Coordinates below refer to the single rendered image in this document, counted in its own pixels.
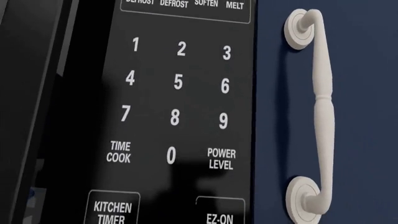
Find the black microwave keypad panel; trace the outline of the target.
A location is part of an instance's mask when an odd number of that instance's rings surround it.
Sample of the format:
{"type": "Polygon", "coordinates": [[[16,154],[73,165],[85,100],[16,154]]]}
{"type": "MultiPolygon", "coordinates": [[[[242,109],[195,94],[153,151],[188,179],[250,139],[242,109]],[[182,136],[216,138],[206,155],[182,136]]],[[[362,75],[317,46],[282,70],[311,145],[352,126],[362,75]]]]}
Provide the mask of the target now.
{"type": "Polygon", "coordinates": [[[258,0],[0,2],[0,224],[253,224],[258,0]]]}

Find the navy blue cabinet door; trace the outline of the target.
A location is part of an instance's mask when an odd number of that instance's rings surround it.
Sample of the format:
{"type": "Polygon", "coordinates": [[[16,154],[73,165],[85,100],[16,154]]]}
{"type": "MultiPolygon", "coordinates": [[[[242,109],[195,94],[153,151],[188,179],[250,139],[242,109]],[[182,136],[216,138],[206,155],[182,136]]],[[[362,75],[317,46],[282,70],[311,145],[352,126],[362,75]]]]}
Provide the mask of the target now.
{"type": "Polygon", "coordinates": [[[313,46],[284,38],[294,9],[323,14],[333,73],[333,198],[320,224],[398,224],[398,0],[258,0],[254,224],[292,224],[289,182],[320,180],[313,46]]]}

